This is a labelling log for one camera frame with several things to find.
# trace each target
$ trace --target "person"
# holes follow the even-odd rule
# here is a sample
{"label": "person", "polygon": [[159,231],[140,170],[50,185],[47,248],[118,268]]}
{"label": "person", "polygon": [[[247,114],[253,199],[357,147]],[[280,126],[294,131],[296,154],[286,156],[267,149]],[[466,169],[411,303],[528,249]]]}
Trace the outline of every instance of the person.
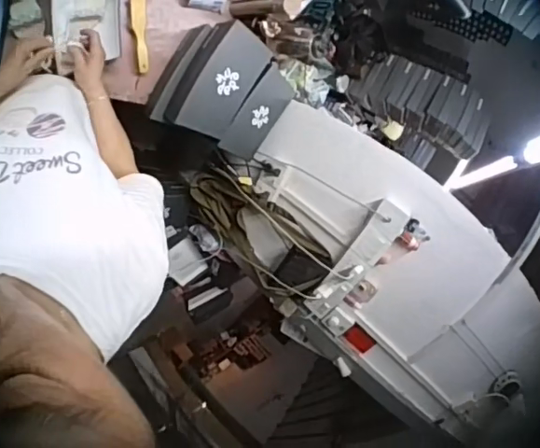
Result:
{"label": "person", "polygon": [[105,363],[168,272],[161,184],[140,174],[84,31],[75,81],[31,74],[54,48],[21,40],[0,66],[0,438],[11,446],[153,446]]}

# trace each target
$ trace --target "pink table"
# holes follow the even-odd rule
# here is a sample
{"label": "pink table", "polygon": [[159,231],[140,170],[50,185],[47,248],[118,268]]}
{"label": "pink table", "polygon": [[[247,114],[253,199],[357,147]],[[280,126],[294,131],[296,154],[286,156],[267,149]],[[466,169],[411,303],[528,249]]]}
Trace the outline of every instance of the pink table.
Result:
{"label": "pink table", "polygon": [[120,0],[121,56],[105,68],[104,84],[112,98],[144,104],[187,30],[206,23],[214,25],[229,17],[181,7],[178,0],[147,0],[145,39],[149,50],[149,72],[139,75],[129,21],[129,1]]}

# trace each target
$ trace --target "white t-shirt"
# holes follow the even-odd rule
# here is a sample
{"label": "white t-shirt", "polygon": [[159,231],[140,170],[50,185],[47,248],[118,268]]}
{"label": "white t-shirt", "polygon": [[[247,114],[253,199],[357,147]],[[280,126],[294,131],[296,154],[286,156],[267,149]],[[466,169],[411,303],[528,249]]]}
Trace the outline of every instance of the white t-shirt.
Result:
{"label": "white t-shirt", "polygon": [[112,176],[73,82],[28,79],[0,104],[0,274],[64,305],[108,360],[167,272],[161,184]]}

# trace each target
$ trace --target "wooden spatula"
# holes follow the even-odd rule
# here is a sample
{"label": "wooden spatula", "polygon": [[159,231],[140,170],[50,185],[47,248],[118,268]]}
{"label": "wooden spatula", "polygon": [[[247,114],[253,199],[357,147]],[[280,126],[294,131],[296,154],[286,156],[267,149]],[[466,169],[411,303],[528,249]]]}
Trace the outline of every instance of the wooden spatula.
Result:
{"label": "wooden spatula", "polygon": [[140,74],[145,74],[149,70],[149,56],[147,55],[147,43],[145,42],[146,23],[147,11],[145,0],[131,0],[131,28],[135,33],[137,68]]}

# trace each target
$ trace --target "white flower logo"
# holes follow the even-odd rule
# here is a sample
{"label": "white flower logo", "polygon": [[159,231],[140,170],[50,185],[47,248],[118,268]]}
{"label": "white flower logo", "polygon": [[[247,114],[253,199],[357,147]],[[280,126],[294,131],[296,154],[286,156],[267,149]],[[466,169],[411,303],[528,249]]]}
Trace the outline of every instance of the white flower logo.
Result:
{"label": "white flower logo", "polygon": [[230,94],[239,89],[239,85],[236,81],[239,80],[241,76],[239,72],[233,72],[230,70],[230,67],[227,67],[224,70],[224,73],[218,73],[215,75],[215,82],[217,82],[217,94],[222,96],[230,96]]}
{"label": "white flower logo", "polygon": [[261,129],[264,124],[268,124],[270,121],[270,108],[264,105],[261,105],[259,109],[253,111],[253,119],[251,124],[257,126],[258,129]]}

